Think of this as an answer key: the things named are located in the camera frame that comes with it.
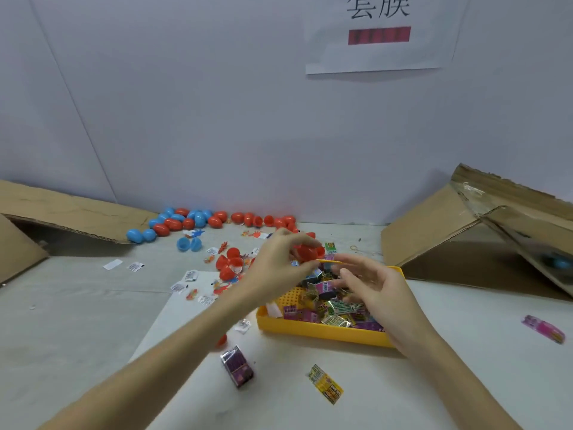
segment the forearm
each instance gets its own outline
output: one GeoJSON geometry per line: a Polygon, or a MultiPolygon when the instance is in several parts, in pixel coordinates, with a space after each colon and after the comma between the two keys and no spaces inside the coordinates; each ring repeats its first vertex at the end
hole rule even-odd
{"type": "Polygon", "coordinates": [[[438,334],[412,355],[460,430],[521,430],[438,334]]]}
{"type": "Polygon", "coordinates": [[[38,430],[143,430],[250,307],[221,296],[161,343],[92,388],[38,430]]]}

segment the white paper sheet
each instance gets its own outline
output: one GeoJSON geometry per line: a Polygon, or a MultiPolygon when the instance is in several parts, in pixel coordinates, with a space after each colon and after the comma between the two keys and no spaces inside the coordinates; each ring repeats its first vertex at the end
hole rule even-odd
{"type": "Polygon", "coordinates": [[[446,66],[467,5],[468,0],[305,0],[306,73],[446,66]]]}

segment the white wall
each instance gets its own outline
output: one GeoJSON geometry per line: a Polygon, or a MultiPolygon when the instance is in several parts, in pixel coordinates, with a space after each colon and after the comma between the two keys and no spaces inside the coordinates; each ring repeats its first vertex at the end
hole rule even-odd
{"type": "Polygon", "coordinates": [[[458,162],[573,200],[573,0],[472,0],[452,64],[304,75],[303,0],[32,0],[118,201],[382,223],[458,162]]]}
{"type": "Polygon", "coordinates": [[[114,201],[28,0],[0,0],[0,179],[114,201]]]}

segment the cardboard flap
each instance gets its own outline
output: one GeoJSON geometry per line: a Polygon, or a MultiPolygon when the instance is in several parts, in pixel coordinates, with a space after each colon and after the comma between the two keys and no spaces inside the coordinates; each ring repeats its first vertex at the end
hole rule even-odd
{"type": "Polygon", "coordinates": [[[384,262],[402,266],[476,223],[454,187],[447,185],[382,230],[384,262]]]}
{"type": "Polygon", "coordinates": [[[459,164],[452,175],[452,181],[473,187],[491,198],[499,198],[497,205],[515,203],[527,208],[542,211],[562,219],[573,221],[573,204],[562,201],[542,191],[534,190],[510,179],[493,173],[481,172],[468,165],[459,164]]]}
{"type": "Polygon", "coordinates": [[[129,243],[127,230],[147,228],[151,211],[0,180],[0,214],[55,228],[129,243]]]}
{"type": "Polygon", "coordinates": [[[47,253],[0,214],[0,281],[47,258],[47,253]]]}
{"type": "Polygon", "coordinates": [[[528,236],[548,246],[573,254],[573,231],[569,229],[526,216],[507,206],[492,210],[484,218],[501,225],[503,228],[510,228],[523,236],[528,236]]]}

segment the table surface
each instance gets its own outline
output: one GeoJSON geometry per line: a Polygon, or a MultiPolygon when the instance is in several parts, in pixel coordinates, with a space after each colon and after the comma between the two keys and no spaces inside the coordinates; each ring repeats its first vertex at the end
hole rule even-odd
{"type": "MultiPolygon", "coordinates": [[[[339,252],[355,252],[354,245],[358,253],[382,259],[381,226],[299,228],[334,241],[339,252]]],[[[206,229],[201,239],[205,248],[228,241],[241,252],[264,242],[242,237],[245,229],[206,229]]],[[[53,257],[0,289],[0,413],[3,426],[15,430],[35,428],[193,317],[199,304],[184,295],[171,296],[169,286],[189,269],[215,271],[214,263],[203,262],[204,250],[176,250],[180,233],[125,246],[45,232],[53,257]],[[105,270],[104,264],[115,258],[124,262],[105,270]],[[145,267],[129,271],[134,261],[145,267]]],[[[520,321],[531,314],[569,334],[572,304],[430,282],[409,284],[436,329],[524,428],[570,428],[571,341],[557,345],[520,321]]],[[[286,428],[294,419],[297,426],[318,420],[335,429],[349,424],[454,428],[431,387],[397,351],[262,334],[254,314],[248,318],[250,330],[245,335],[232,330],[229,344],[243,349],[255,379],[236,390],[218,353],[211,353],[151,428],[286,428]],[[344,389],[336,405],[306,378],[314,363],[344,389]]]]}

